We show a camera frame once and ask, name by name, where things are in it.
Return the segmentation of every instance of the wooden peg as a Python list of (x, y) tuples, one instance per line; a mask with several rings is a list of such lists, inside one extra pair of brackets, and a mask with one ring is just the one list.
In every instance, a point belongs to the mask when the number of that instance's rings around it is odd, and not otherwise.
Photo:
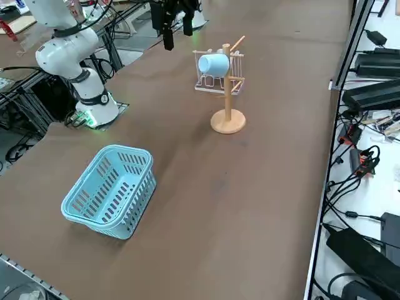
[(246, 37), (246, 36), (242, 36), (242, 37), (235, 43), (235, 45), (233, 45), (233, 47), (231, 48), (231, 51), (230, 51), (230, 52), (235, 51), (235, 49), (240, 45), (240, 43), (243, 42), (243, 40), (244, 40), (245, 37)]
[(235, 89), (237, 89), (241, 84), (243, 83), (243, 81), (239, 81), (232, 89), (231, 89), (231, 94), (235, 91)]

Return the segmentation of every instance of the black power adapter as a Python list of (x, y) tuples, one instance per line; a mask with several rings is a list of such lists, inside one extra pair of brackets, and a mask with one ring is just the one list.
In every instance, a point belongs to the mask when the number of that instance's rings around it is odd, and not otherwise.
[(369, 31), (365, 29), (365, 32), (367, 33), (367, 38), (377, 46), (385, 45), (388, 40), (379, 31)]

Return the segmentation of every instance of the table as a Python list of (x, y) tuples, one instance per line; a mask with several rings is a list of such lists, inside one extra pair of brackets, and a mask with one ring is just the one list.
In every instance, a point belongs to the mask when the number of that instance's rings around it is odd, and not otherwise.
[[(2, 253), (71, 299), (304, 294), (335, 113), (326, 86), (348, 2), (213, 0), (204, 11), (202, 31), (177, 35), (171, 52), (153, 47), (107, 83), (130, 104), (107, 131), (52, 124), (0, 181)], [(209, 121), (223, 103), (194, 90), (192, 50), (242, 34), (246, 87), (234, 105), (248, 123), (222, 136)], [(112, 143), (154, 157), (157, 189), (127, 241), (60, 213), (84, 168)]]

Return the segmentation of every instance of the metal frame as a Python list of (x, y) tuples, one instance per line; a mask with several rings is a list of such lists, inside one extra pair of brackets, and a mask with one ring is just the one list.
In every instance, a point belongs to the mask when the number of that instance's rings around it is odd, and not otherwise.
[(332, 79), (332, 89), (334, 90), (340, 91), (344, 85), (361, 34), (364, 31), (365, 24), (367, 23), (374, 2), (375, 0), (360, 0), (356, 6), (354, 17), (349, 28), (349, 34), (347, 35), (346, 43), (344, 45), (344, 50)]

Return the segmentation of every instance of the wooden pole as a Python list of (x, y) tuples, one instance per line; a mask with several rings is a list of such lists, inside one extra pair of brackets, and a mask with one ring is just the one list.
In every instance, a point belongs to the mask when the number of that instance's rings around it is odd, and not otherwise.
[(235, 89), (237, 89), (242, 83), (243, 83), (243, 81), (239, 81), (234, 87), (232, 87), (231, 93), (233, 93), (235, 91)]
[(231, 48), (231, 52), (235, 51), (235, 49), (240, 45), (241, 42), (243, 42), (244, 38), (246, 36), (242, 36), (236, 43), (235, 45), (233, 45), (233, 47)]
[(231, 75), (231, 45), (223, 44), (222, 51), (229, 59), (229, 70), (224, 76), (224, 93), (225, 93), (225, 121), (229, 122), (232, 119), (232, 99), (231, 99), (231, 89), (232, 84), (229, 79)]

